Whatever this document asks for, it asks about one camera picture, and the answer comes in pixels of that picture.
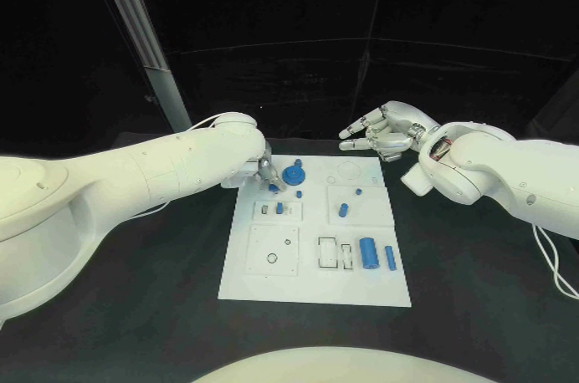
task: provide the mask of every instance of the black tabletop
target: black tabletop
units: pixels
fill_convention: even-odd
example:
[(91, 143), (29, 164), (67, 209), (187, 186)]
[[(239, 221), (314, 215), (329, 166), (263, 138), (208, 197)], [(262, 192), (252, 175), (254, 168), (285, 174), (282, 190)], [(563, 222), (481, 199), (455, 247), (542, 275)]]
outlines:
[[(344, 153), (273, 140), (277, 154)], [(576, 381), (579, 302), (497, 203), (418, 197), (407, 152), (383, 163), (412, 308), (217, 300), (237, 190), (214, 187), (109, 234), (70, 287), (0, 331), (2, 382), (191, 382), (252, 355), (312, 345), (390, 350), (500, 382)], [(552, 234), (562, 273), (579, 257)]]

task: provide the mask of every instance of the small blue part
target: small blue part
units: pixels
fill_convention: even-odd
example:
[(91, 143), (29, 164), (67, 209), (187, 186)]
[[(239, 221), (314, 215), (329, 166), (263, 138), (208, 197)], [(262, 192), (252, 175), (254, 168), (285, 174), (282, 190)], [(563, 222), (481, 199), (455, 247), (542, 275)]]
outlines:
[(364, 268), (379, 268), (380, 263), (377, 261), (377, 244), (374, 243), (374, 238), (363, 238), (360, 240), (360, 253), (363, 255)]
[(347, 205), (347, 203), (341, 204), (341, 211), (338, 212), (338, 214), (340, 214), (341, 217), (347, 216), (347, 214), (348, 214), (348, 205)]
[(389, 259), (389, 268), (390, 270), (396, 270), (396, 262), (394, 262), (394, 252), (393, 247), (386, 247), (386, 258)]
[(293, 166), (289, 166), (282, 173), (282, 179), (288, 185), (299, 185), (305, 181), (305, 170), (302, 168), (302, 161), (296, 159)]

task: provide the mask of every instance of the robotic hand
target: robotic hand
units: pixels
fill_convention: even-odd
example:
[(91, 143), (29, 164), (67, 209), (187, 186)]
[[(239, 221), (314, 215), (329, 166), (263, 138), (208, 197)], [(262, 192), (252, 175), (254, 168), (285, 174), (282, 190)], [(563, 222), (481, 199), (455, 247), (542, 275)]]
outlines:
[(0, 324), (78, 275), (106, 235), (149, 208), (257, 174), (286, 189), (254, 119), (59, 161), (0, 156)]
[(412, 105), (390, 101), (342, 132), (344, 151), (374, 149), (384, 161), (419, 152), (402, 177), (416, 195), (435, 187), (471, 205), (493, 197), (510, 214), (579, 239), (579, 147), (549, 140), (516, 140), (501, 129), (474, 122), (439, 125)]

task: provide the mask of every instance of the white cable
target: white cable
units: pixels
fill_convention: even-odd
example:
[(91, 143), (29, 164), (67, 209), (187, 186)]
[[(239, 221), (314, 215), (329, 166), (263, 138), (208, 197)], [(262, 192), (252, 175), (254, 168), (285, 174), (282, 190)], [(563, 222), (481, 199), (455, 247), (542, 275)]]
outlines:
[(136, 216), (130, 217), (127, 220), (133, 220), (135, 218), (145, 217), (145, 216), (149, 216), (150, 214), (153, 214), (153, 213), (156, 213), (156, 212), (161, 212), (161, 211), (166, 208), (166, 205), (168, 205), (171, 202), (172, 202), (172, 201), (169, 201), (159, 209), (155, 209), (155, 210), (152, 210), (150, 212), (137, 214)]
[(201, 124), (205, 124), (210, 120), (214, 120), (217, 117), (221, 117), (221, 114), (213, 115), (204, 121), (198, 122), (191, 128), (187, 130), (194, 130)]
[[(573, 287), (571, 286), (571, 284), (568, 283), (568, 280), (563, 278), (563, 276), (560, 276), (559, 274), (559, 253), (558, 253), (558, 248), (553, 244), (552, 238), (546, 235), (546, 231), (543, 230), (542, 227), (537, 227), (535, 224), (533, 225), (533, 235), (535, 235), (535, 239), (537, 240), (537, 245), (540, 248), (540, 252), (543, 253), (543, 256), (546, 257), (546, 263), (549, 264), (549, 267), (553, 270), (553, 281), (555, 281), (555, 286), (558, 287), (558, 289), (560, 290), (560, 292), (568, 295), (572, 299), (578, 299), (579, 300), (579, 293), (575, 291)], [(543, 248), (543, 244), (540, 243), (539, 240), (539, 235), (537, 235), (537, 229), (540, 230), (540, 232), (543, 233), (543, 236), (546, 237), (546, 240), (549, 241), (549, 243), (552, 244), (552, 250), (553, 250), (553, 262), (552, 259), (549, 258), (549, 255), (546, 254), (546, 249)], [(572, 292), (568, 293), (560, 284), (559, 284), (559, 280), (563, 282), (563, 284), (566, 285), (569, 291)]]

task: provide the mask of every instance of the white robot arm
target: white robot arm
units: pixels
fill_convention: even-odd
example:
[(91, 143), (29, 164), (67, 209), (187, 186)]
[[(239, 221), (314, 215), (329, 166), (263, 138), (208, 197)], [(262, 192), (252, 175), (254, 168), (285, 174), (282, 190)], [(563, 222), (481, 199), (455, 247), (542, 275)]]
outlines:
[(0, 157), (0, 320), (64, 289), (114, 227), (146, 209), (256, 174), (286, 189), (249, 115), (215, 128), (61, 161)]
[(367, 128), (342, 150), (376, 149), (386, 161), (419, 151), (402, 181), (422, 196), (435, 187), (471, 205), (493, 197), (510, 214), (579, 239), (579, 147), (549, 140), (516, 140), (498, 128), (472, 122), (439, 125), (412, 105), (390, 101), (342, 132)]

